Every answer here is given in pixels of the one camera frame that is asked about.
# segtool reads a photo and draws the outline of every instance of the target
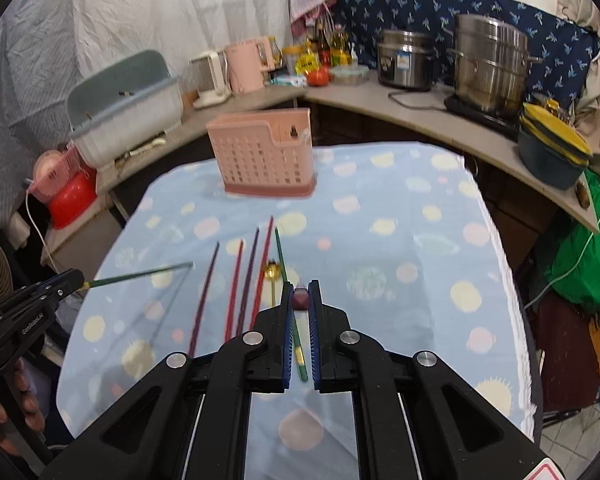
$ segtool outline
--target metal screw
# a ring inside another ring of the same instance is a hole
[[[427,368],[433,366],[438,362],[438,358],[436,357],[436,355],[433,352],[429,352],[428,350],[420,352],[418,355],[416,355],[416,360],[422,366],[426,366]]]
[[[360,341],[360,334],[355,330],[345,330],[342,334],[340,334],[340,341],[346,345],[355,345],[358,341]]]
[[[167,366],[169,368],[182,368],[187,362],[187,356],[176,352],[167,357]]]
[[[264,337],[260,332],[247,332],[245,335],[242,336],[242,340],[247,345],[259,345],[260,343],[262,343],[263,339]]]

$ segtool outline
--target brown bottle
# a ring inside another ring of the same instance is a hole
[[[331,66],[331,47],[329,41],[327,41],[327,35],[324,32],[324,25],[322,23],[318,23],[318,37],[316,41],[321,65]]]

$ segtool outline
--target tablecloth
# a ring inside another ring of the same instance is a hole
[[[196,354],[218,350],[240,240],[238,294],[254,230],[261,227],[257,265],[273,215],[290,281],[318,279],[324,303],[344,309],[353,329],[387,350],[435,351],[532,437],[529,355],[512,275],[462,158],[415,142],[314,154],[310,198],[228,195],[214,160],[152,183],[98,277],[186,260],[194,267],[89,291],[58,388],[74,436],[167,354],[186,351],[217,241]],[[276,257],[275,244],[269,253]],[[262,308],[270,304],[265,282]],[[296,317],[310,362],[306,314]],[[286,394],[254,394],[247,479],[355,478],[357,471],[350,394],[319,395],[295,370]]]

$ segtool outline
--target red chopstick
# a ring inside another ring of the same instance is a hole
[[[234,280],[231,284],[231,296],[229,297],[229,312],[226,315],[226,326],[224,327],[224,342],[231,339],[232,328],[234,327],[234,309],[235,309],[235,293],[238,290],[238,275],[240,274],[240,260],[242,259],[242,248],[244,240],[240,240],[240,248],[238,248],[238,257],[235,259]]]
[[[269,220],[267,228],[267,239],[264,242],[264,251],[262,251],[262,260],[260,262],[260,273],[258,275],[258,285],[256,286],[256,297],[253,301],[253,311],[251,313],[250,330],[253,330],[253,325],[256,323],[256,316],[260,311],[260,301],[262,299],[262,284],[264,282],[264,269],[267,265],[267,257],[269,256],[269,244],[271,242],[271,231],[273,231],[273,216]]]
[[[244,314],[247,311],[247,299],[249,297],[249,287],[251,285],[251,274],[253,273],[253,261],[256,257],[256,248],[258,247],[258,236],[260,228],[256,229],[256,234],[253,237],[253,245],[251,247],[251,255],[249,256],[249,266],[247,267],[247,276],[244,279],[244,288],[242,289],[242,299],[240,300],[240,312],[238,313],[238,324],[235,326],[235,335],[242,333],[244,326]]]
[[[198,333],[200,332],[200,322],[202,321],[202,311],[205,308],[206,294],[209,291],[209,284],[211,283],[211,274],[214,272],[214,266],[216,265],[216,256],[218,256],[218,249],[220,248],[220,242],[216,243],[216,250],[211,258],[209,269],[206,272],[205,285],[202,289],[202,295],[200,295],[200,302],[198,303],[198,311],[196,312],[196,322],[193,325],[193,334],[191,334],[191,343],[189,344],[189,357],[193,357],[196,351],[196,343],[198,342]]]

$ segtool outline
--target navy blue fabric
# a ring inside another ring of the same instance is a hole
[[[435,38],[436,81],[452,85],[454,58],[446,50],[453,37],[444,29],[454,28],[457,12],[483,14],[526,32],[529,52],[542,57],[534,64],[526,82],[526,98],[541,92],[569,108],[580,95],[591,59],[600,50],[600,38],[557,16],[514,0],[338,0],[331,9],[356,43],[361,64],[376,68],[376,44],[383,28],[426,32]]]

